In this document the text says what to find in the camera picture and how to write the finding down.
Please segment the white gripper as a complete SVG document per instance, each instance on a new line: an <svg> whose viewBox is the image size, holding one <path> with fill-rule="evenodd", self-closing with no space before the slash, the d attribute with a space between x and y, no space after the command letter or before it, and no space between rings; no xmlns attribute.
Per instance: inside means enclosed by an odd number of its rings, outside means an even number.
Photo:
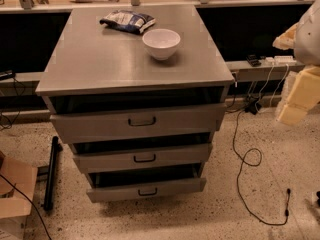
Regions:
<svg viewBox="0 0 320 240"><path fill-rule="evenodd" d="M320 67L308 65L299 73L290 71L276 108L276 119L286 125L295 125L319 102Z"/></svg>

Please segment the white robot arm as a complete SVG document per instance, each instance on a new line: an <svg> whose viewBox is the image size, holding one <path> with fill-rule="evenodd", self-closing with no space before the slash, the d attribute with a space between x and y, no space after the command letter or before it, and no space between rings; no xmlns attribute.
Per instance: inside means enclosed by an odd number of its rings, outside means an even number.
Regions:
<svg viewBox="0 0 320 240"><path fill-rule="evenodd" d="M320 0L316 0L299 22L273 41L281 50L292 49L298 62L305 65L293 85L280 101L277 120L286 124L299 123L320 102Z"/></svg>

